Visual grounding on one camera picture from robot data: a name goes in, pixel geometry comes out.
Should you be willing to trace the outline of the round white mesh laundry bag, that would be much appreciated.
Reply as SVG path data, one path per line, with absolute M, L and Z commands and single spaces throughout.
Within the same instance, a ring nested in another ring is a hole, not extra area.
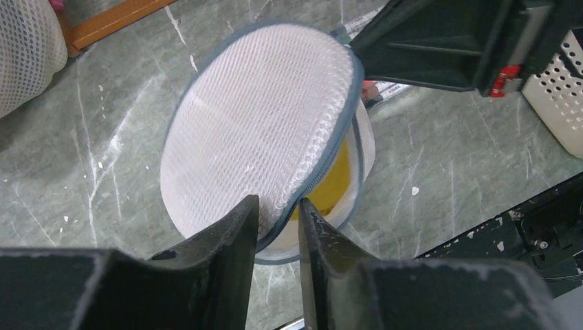
M 344 226 L 375 161 L 363 80 L 352 49 L 316 28 L 264 21 L 232 34 L 187 86 L 165 137 L 159 182 L 179 232 L 191 237 L 256 195 L 256 262 L 297 261 L 299 201 L 346 140 L 351 183 L 323 215 Z

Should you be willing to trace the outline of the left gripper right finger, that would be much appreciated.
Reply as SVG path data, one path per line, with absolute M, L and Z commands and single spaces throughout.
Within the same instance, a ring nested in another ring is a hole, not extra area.
M 298 205 L 306 329 L 561 329 L 530 267 L 500 259 L 382 260 Z

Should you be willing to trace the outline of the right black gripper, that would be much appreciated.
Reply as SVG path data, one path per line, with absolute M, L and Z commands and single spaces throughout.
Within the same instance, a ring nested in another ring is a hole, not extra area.
M 565 38 L 581 1 L 389 1 L 351 41 L 367 80 L 503 98 L 557 60 L 582 77 Z

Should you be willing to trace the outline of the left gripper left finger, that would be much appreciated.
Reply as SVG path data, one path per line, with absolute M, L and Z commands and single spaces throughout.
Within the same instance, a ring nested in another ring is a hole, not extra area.
M 1 250 L 2 329 L 243 329 L 259 198 L 144 260 L 115 249 Z

